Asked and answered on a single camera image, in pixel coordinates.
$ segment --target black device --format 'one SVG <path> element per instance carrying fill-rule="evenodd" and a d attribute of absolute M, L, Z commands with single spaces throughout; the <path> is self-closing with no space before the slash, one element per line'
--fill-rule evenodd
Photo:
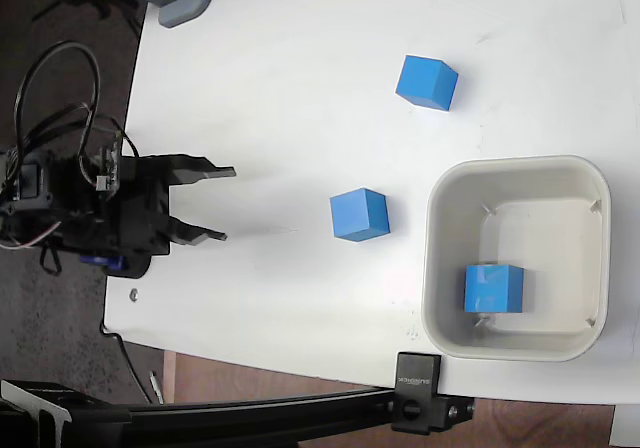
<path fill-rule="evenodd" d="M 400 353 L 395 389 L 196 405 L 111 405 L 55 383 L 2 381 L 0 432 L 20 448 L 294 448 L 391 424 L 418 435 L 471 420 L 474 399 L 437 393 L 440 356 Z"/>
<path fill-rule="evenodd" d="M 89 61 L 94 74 L 91 103 L 70 104 L 24 134 L 22 115 L 31 81 L 64 50 L 79 51 Z M 58 252 L 64 251 L 103 265 L 108 275 L 139 278 L 153 256 L 169 254 L 170 243 L 225 240 L 222 232 L 172 217 L 169 187 L 235 176 L 233 167 L 217 167 L 204 157 L 184 154 L 140 156 L 117 120 L 97 113 L 99 93 L 95 57 L 76 42 L 53 46 L 27 73 L 16 98 L 16 146 L 0 153 L 0 248 L 41 248 L 41 265 L 54 275 L 62 269 Z M 77 112 L 82 118 L 64 121 Z M 99 125 L 102 120 L 112 126 Z M 90 156 L 86 145 L 93 129 L 114 134 L 115 141 Z M 77 131 L 82 131 L 82 138 L 76 154 L 58 156 L 44 148 Z M 122 155 L 124 141 L 133 156 Z"/>

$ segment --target table surface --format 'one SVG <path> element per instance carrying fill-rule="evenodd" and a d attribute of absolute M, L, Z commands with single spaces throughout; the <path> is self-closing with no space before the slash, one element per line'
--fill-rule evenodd
<path fill-rule="evenodd" d="M 640 402 L 639 23 L 640 0 L 213 0 L 172 30 L 150 8 L 131 138 L 143 155 L 204 155 L 238 177 L 171 189 L 173 215 L 229 239 L 110 278 L 106 325 L 187 354 L 393 386 L 398 352 L 437 353 L 421 322 L 436 180 L 465 160 L 575 154 L 613 199 L 602 336 L 565 363 L 447 358 L 440 391 Z M 395 95 L 406 54 L 460 74 L 451 112 Z M 392 233 L 335 239 L 329 198 L 362 186 L 387 195 Z"/>

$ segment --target square bowl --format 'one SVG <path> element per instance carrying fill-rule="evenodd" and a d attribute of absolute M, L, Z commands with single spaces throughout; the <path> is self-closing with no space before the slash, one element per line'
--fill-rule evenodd
<path fill-rule="evenodd" d="M 577 156 L 472 161 L 431 193 L 422 319 L 459 358 L 567 361 L 607 316 L 611 195 Z M 524 268 L 523 312 L 464 310 L 468 265 Z"/>

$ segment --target black bracket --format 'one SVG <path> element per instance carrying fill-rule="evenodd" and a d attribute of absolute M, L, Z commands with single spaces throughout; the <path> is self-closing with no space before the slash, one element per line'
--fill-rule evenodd
<path fill-rule="evenodd" d="M 473 398 L 438 394 L 440 363 L 439 355 L 398 354 L 391 423 L 394 431 L 428 435 L 473 418 Z"/>

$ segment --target blue component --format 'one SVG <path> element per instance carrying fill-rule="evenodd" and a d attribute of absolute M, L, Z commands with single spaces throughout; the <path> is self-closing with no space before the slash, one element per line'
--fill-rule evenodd
<path fill-rule="evenodd" d="M 524 270 L 511 265 L 467 267 L 464 311 L 522 313 Z"/>
<path fill-rule="evenodd" d="M 408 55 L 396 93 L 414 105 L 449 111 L 458 74 L 443 61 Z"/>
<path fill-rule="evenodd" d="M 80 261 L 90 265 L 106 266 L 113 271 L 124 270 L 124 256 L 116 256 L 114 258 L 105 258 L 102 256 L 81 256 Z"/>
<path fill-rule="evenodd" d="M 331 214 L 337 238 L 363 241 L 391 231 L 386 197 L 366 188 L 331 198 Z"/>

